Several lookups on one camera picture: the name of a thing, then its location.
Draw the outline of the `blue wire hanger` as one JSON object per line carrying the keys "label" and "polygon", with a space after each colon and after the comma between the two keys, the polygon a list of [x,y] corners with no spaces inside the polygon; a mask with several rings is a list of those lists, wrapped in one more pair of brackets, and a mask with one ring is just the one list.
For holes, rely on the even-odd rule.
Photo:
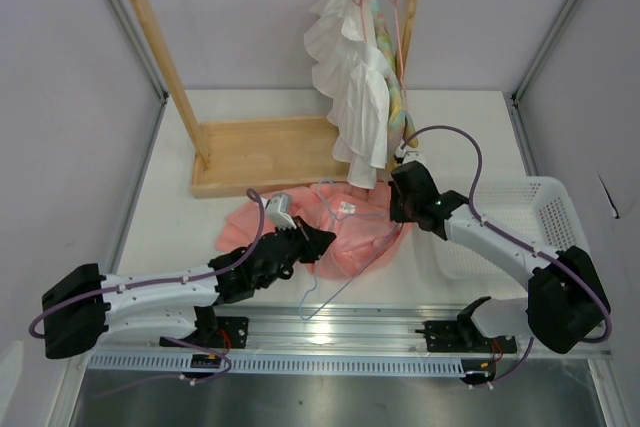
{"label": "blue wire hanger", "polygon": [[[319,202],[312,224],[336,235],[321,259],[309,268],[312,284],[302,295],[298,317],[307,322],[367,271],[386,267],[395,257],[408,229],[390,219],[390,187],[379,182],[370,190],[322,180],[310,187]],[[324,281],[342,285],[314,310],[308,300]]]}

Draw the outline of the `pink pleated skirt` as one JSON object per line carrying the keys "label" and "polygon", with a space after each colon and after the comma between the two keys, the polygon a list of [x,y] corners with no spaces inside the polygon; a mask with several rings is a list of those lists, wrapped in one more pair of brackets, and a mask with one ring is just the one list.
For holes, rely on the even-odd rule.
{"label": "pink pleated skirt", "polygon": [[412,228],[390,220],[391,190],[384,182],[362,189],[324,181],[285,193],[292,198],[293,216],[336,234],[326,253],[307,266],[319,278],[347,279],[362,268],[370,272],[386,267]]}

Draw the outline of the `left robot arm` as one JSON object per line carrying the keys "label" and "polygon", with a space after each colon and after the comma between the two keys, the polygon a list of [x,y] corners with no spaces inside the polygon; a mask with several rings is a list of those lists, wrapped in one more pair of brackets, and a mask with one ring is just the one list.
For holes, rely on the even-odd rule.
{"label": "left robot arm", "polygon": [[296,264],[315,263],[335,239],[296,217],[287,228],[170,277],[120,277],[81,265],[41,298],[45,355],[66,359],[117,342],[209,347],[218,330],[215,307],[290,279]]}

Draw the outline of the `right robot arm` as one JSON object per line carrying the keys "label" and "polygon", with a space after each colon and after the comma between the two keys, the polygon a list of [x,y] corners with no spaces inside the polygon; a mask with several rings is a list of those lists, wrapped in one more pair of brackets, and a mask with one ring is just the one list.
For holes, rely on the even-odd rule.
{"label": "right robot arm", "polygon": [[415,223],[491,262],[523,287],[518,299],[482,297],[459,314],[458,342],[479,350],[492,338],[527,335],[565,354],[577,343],[609,339],[608,299],[588,252],[527,240],[479,213],[472,195],[441,193],[428,169],[410,161],[391,173],[391,217]]}

